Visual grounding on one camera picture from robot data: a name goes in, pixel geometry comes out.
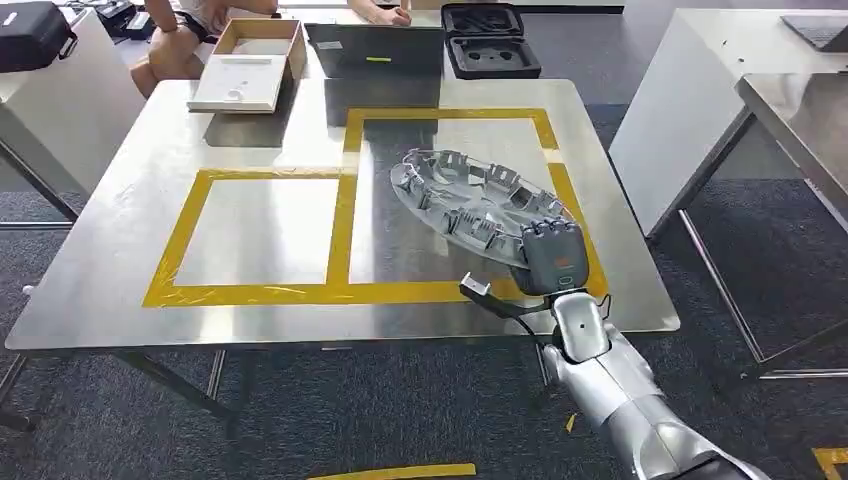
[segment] cardboard box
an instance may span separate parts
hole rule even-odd
[[[209,56],[189,110],[274,113],[281,90],[297,89],[305,65],[297,20],[232,19]]]

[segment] yellow tape square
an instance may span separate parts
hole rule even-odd
[[[836,466],[848,463],[848,448],[814,448],[813,455],[827,480],[842,480]]]
[[[185,307],[214,305],[398,304],[467,301],[456,281],[355,283],[349,282],[350,248],[356,198],[359,154],[366,120],[529,119],[533,122],[557,196],[583,227],[589,254],[586,288],[595,297],[607,293],[607,282],[592,244],[586,220],[559,153],[548,115],[540,108],[437,109],[354,108],[348,111],[340,168],[202,169],[186,197],[171,237],[153,275],[142,306]],[[175,285],[177,272],[197,226],[212,182],[223,180],[336,179],[338,192],[325,284]],[[509,278],[492,282],[493,293],[506,299],[523,294]]]

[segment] stainless steel tabletop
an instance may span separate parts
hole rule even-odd
[[[561,197],[573,186],[605,276],[592,288],[612,294],[612,322],[679,326],[569,81],[303,80],[287,121],[188,113],[193,88],[156,89],[7,348],[522,334],[455,288],[472,271],[514,296],[505,269],[448,244],[395,198],[389,169],[413,147],[510,166]],[[359,108],[345,127],[348,106]],[[212,146],[222,136],[247,146]],[[546,312],[528,323],[553,328]]]
[[[848,217],[848,74],[751,74],[736,88],[804,175]]]

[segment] gray plastic part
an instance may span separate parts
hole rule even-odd
[[[526,226],[573,222],[562,202],[516,171],[453,150],[410,150],[392,167],[391,182],[400,201],[446,239],[513,267],[528,268]]]

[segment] white desk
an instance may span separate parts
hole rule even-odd
[[[848,54],[809,47],[781,15],[839,10],[679,9],[663,37],[610,156],[645,235],[688,190],[745,108],[735,85],[747,73],[828,73]]]
[[[144,106],[93,10],[73,25],[73,54],[0,74],[0,139],[57,191],[91,194]],[[0,162],[0,190],[28,189]]]

